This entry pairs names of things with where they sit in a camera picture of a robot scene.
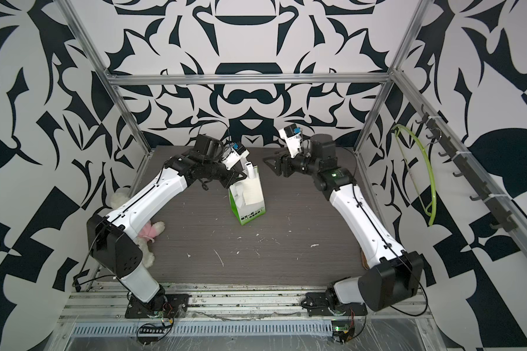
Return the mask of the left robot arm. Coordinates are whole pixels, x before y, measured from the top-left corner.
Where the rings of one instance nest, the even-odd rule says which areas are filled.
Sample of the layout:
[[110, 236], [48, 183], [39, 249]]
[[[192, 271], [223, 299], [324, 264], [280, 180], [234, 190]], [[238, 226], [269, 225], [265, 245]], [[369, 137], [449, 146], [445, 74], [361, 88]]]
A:
[[246, 179], [239, 164], [247, 162], [248, 155], [241, 143], [199, 135], [191, 149], [166, 160], [152, 181], [130, 200], [105, 216], [94, 215], [88, 220], [91, 257], [143, 304], [161, 300], [162, 287], [142, 263], [143, 253], [135, 239], [162, 207], [194, 183], [205, 186], [218, 181], [228, 189]]

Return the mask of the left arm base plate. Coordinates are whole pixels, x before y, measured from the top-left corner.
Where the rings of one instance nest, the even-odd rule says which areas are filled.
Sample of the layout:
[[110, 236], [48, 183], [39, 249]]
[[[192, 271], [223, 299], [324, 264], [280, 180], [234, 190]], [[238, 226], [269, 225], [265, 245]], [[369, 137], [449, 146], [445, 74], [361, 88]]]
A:
[[143, 302], [133, 294], [127, 294], [126, 319], [171, 319], [187, 312], [190, 295], [156, 295], [150, 302]]

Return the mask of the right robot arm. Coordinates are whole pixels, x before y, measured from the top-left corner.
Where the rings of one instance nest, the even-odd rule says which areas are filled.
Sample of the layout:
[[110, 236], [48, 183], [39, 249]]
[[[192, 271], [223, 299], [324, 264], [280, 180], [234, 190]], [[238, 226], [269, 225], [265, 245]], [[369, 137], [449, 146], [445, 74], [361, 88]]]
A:
[[352, 172], [338, 164], [331, 136], [309, 137], [310, 146], [299, 128], [280, 132], [285, 149], [264, 162], [278, 176], [308, 175], [316, 189], [345, 220], [362, 250], [366, 272], [334, 282], [326, 292], [331, 307], [365, 304], [378, 312], [417, 295], [421, 288], [424, 262], [417, 252], [408, 252], [394, 239], [362, 195]]

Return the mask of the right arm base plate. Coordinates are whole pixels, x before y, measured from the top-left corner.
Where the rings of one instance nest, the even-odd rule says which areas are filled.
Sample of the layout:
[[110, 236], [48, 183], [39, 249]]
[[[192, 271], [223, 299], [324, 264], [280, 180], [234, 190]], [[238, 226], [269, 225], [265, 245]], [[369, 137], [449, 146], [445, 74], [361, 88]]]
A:
[[350, 317], [351, 315], [361, 317], [367, 315], [367, 307], [364, 303], [341, 303], [333, 290], [306, 293], [300, 302], [300, 306], [311, 317]]

